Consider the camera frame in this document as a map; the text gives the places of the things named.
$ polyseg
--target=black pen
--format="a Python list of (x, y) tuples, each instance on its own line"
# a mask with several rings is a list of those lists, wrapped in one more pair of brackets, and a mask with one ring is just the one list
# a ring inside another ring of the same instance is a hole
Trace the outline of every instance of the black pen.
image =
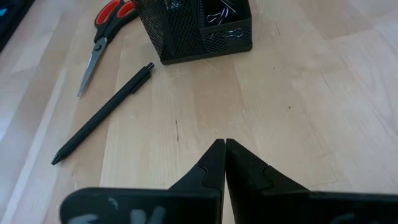
[(57, 152), (51, 164), (66, 159), (89, 136), (101, 122), (130, 94), (135, 93), (149, 78), (155, 67), (151, 62), (137, 72), (69, 141)]

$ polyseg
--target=pen tip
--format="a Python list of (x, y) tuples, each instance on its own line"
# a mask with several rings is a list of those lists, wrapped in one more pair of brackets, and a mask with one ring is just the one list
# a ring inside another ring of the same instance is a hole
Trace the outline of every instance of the pen tip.
[(77, 93), (77, 97), (81, 97), (81, 96), (83, 96), (83, 94), (85, 94), (85, 91), (86, 91), (86, 87), (85, 86), (81, 86), (80, 87), (80, 89), (79, 89), (79, 92)]
[(51, 165), (55, 165), (61, 161), (61, 156), (60, 153), (57, 152), (57, 154), (54, 156), (54, 159), (51, 161)]

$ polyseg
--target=black mesh pen holder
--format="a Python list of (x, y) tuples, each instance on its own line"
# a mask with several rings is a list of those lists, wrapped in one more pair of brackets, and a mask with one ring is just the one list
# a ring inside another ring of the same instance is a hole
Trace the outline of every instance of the black mesh pen holder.
[(199, 0), (199, 21), (206, 52), (225, 55), (252, 49), (248, 0)]
[[(248, 0), (133, 0), (164, 65), (251, 50)], [(214, 16), (217, 22), (208, 22)]]

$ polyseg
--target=scissor blade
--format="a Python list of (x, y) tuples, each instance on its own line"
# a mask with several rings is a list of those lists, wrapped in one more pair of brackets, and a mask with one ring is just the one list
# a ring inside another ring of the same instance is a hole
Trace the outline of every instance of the scissor blade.
[(97, 41), (94, 46), (93, 52), (91, 53), (91, 57), (87, 63), (86, 71), (83, 76), (83, 80), (80, 84), (80, 89), (77, 94), (78, 97), (81, 97), (87, 89), (88, 83), (90, 82), (91, 78), (93, 77), (93, 72), (95, 70), (96, 64), (98, 60), (101, 58), (102, 53), (106, 47), (106, 39), (101, 38)]

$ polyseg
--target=wooden desk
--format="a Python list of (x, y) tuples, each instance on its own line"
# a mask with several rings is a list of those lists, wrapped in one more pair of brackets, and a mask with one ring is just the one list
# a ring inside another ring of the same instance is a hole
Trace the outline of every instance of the wooden desk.
[[(251, 52), (170, 66), (138, 19), (79, 100), (107, 1), (36, 0), (0, 55), (2, 224), (57, 223), (63, 198), (83, 187), (166, 189), (216, 138), (312, 190), (398, 193), (397, 1), (251, 0)], [(152, 79), (51, 166), (149, 62)]]

